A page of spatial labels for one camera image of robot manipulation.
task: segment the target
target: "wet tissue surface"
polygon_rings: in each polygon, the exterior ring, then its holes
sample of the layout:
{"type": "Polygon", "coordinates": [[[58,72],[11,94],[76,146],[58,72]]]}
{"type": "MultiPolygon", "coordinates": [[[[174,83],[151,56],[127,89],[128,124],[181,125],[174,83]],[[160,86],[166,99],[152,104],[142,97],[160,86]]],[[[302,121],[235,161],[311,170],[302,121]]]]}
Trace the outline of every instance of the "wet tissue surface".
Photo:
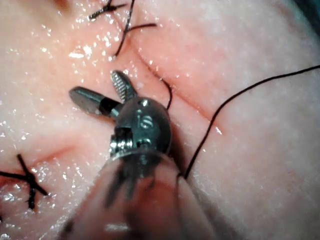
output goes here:
{"type": "Polygon", "coordinates": [[[68,90],[116,99],[115,69],[169,107],[172,156],[218,236],[317,238],[319,40],[292,3],[4,1],[0,9],[0,239],[53,239],[80,204],[108,162],[113,122],[80,111],[68,90]]]}

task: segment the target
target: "skin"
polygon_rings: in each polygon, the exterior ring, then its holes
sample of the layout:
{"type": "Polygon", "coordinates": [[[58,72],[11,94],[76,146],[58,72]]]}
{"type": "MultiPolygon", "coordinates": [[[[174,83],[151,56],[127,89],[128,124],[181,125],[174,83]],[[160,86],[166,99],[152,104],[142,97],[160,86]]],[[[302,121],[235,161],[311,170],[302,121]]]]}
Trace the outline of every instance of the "skin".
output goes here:
{"type": "MultiPolygon", "coordinates": [[[[115,0],[113,4],[122,4],[115,0]]],[[[94,0],[0,2],[0,170],[22,174],[22,154],[38,183],[0,177],[1,239],[53,239],[109,159],[113,122],[79,110],[68,91],[83,86],[118,100],[110,71],[127,71],[142,96],[169,114],[172,154],[184,171],[214,111],[264,78],[320,63],[320,42],[290,1],[137,0],[95,22],[94,0]]],[[[319,70],[275,80],[219,114],[188,182],[224,239],[320,238],[319,70]]]]}

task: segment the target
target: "metal instrument tip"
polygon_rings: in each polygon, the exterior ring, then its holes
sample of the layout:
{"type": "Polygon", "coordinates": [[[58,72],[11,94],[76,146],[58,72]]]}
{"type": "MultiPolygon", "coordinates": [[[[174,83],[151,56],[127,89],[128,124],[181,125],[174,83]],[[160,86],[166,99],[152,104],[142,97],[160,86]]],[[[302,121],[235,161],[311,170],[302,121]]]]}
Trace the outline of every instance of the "metal instrument tip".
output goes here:
{"type": "Polygon", "coordinates": [[[111,73],[111,80],[122,103],[138,96],[138,93],[134,89],[129,77],[122,71],[113,71],[111,73]]]}
{"type": "Polygon", "coordinates": [[[119,102],[112,100],[98,92],[76,86],[69,91],[71,100],[82,110],[95,115],[116,117],[119,102]]]}

